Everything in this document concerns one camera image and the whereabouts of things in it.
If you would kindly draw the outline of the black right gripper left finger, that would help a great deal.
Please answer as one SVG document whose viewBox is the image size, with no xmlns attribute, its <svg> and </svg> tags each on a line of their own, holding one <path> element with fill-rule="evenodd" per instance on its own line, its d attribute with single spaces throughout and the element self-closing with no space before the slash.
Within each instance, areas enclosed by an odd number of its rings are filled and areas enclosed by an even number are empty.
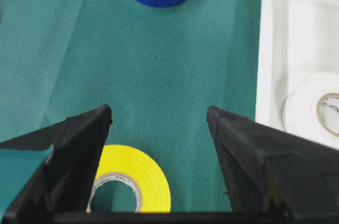
<svg viewBox="0 0 339 224">
<path fill-rule="evenodd" d="M 85 213 L 111 125 L 108 105 L 1 143 L 1 223 Z"/>
</svg>

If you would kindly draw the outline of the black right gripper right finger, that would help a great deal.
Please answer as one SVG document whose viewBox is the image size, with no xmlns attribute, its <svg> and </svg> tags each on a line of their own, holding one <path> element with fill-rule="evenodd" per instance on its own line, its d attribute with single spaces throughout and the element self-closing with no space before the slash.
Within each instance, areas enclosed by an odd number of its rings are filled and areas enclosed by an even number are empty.
<svg viewBox="0 0 339 224">
<path fill-rule="evenodd" d="M 338 151 L 211 106 L 231 207 L 283 223 L 338 223 Z"/>
</svg>

